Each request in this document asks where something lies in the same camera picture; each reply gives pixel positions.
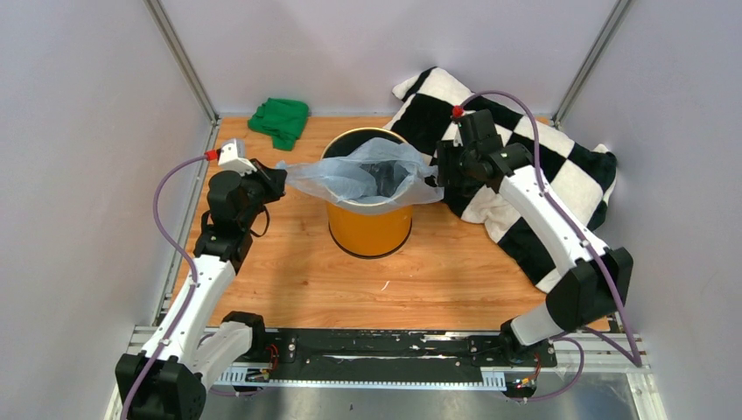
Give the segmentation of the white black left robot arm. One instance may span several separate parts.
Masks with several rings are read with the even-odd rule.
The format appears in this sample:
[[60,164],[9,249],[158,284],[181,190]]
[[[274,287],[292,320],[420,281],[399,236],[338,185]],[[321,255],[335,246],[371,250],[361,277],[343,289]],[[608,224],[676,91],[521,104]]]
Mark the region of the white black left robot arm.
[[208,392],[234,361],[259,361],[267,353],[263,318],[256,314],[232,312],[205,335],[258,236],[253,223],[285,195],[285,170],[250,163],[246,171],[220,171],[209,179],[194,251],[178,250],[189,266],[180,292],[142,349],[117,362],[122,419],[198,419]]

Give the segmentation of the orange trash bin gold rim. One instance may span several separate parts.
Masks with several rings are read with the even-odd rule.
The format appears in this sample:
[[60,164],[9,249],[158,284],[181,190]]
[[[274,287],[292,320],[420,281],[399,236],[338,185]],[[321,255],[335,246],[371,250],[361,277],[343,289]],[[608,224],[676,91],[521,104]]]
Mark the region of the orange trash bin gold rim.
[[[344,157],[373,138],[395,144],[406,140],[382,128],[350,129],[336,136],[323,150],[322,158]],[[413,207],[405,206],[387,213],[365,215],[327,202],[328,228],[335,244],[347,254],[361,259],[377,259],[394,254],[409,239]]]

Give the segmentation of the translucent blue plastic bag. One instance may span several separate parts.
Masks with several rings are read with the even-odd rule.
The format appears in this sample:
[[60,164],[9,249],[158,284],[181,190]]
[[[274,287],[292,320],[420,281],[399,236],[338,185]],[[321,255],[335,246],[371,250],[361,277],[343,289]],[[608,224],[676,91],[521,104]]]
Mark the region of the translucent blue plastic bag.
[[363,215],[439,202],[444,189],[426,182],[438,169],[408,143],[374,137],[345,157],[276,167],[287,171],[286,184],[302,193]]

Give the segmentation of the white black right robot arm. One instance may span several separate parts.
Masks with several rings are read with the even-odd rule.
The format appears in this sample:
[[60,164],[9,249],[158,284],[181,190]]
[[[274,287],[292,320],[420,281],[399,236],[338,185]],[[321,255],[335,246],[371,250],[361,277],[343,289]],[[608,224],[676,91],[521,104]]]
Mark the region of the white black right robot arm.
[[531,358],[535,345],[571,333],[618,311],[627,300],[634,259],[610,248],[584,226],[545,182],[533,154],[520,143],[504,144],[487,110],[452,111],[460,144],[437,144],[438,183],[461,187],[474,181],[503,197],[537,235],[560,276],[543,304],[500,328],[500,353],[511,365]]

